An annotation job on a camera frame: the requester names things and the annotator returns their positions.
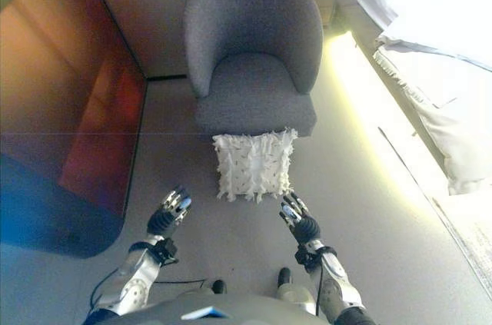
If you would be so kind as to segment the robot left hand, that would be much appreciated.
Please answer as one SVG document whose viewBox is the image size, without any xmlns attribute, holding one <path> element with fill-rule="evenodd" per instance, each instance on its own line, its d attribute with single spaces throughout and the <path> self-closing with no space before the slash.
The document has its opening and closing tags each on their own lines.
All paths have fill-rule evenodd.
<svg viewBox="0 0 492 325">
<path fill-rule="evenodd" d="M 191 208 L 191 197 L 186 189 L 178 185 L 160 202 L 147 224 L 150 235 L 171 237 Z"/>
</svg>

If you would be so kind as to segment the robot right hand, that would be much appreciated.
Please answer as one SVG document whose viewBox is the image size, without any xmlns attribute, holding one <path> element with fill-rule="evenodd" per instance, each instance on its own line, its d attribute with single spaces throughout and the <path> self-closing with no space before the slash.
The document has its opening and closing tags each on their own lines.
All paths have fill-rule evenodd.
<svg viewBox="0 0 492 325">
<path fill-rule="evenodd" d="M 294 192 L 282 196 L 279 215 L 299 244 L 308 244 L 321 238 L 318 222 L 312 217 L 308 206 Z"/>
</svg>

